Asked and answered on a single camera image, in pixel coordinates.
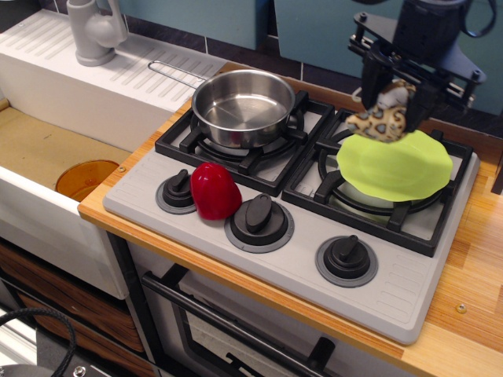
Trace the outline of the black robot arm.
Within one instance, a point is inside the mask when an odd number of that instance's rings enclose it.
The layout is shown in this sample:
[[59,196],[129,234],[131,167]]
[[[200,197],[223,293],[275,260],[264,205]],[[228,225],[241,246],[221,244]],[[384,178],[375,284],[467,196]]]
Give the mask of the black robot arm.
[[365,112],[351,125],[356,134],[383,142],[414,132],[441,104],[472,106],[486,74],[464,55],[458,37],[469,31],[470,1],[405,1],[398,19],[360,12],[349,50],[362,58],[361,102]]

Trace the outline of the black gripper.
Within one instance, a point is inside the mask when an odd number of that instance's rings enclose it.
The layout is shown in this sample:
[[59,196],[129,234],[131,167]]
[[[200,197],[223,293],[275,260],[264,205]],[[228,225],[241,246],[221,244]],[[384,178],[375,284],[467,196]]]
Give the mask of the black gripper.
[[397,19],[360,12],[349,48],[360,55],[362,105],[372,108],[393,78],[416,87],[406,109],[406,133],[412,133],[441,101],[458,108],[472,106],[475,88],[486,74],[464,55],[460,34],[472,38],[486,30],[469,31],[467,7],[402,7]]

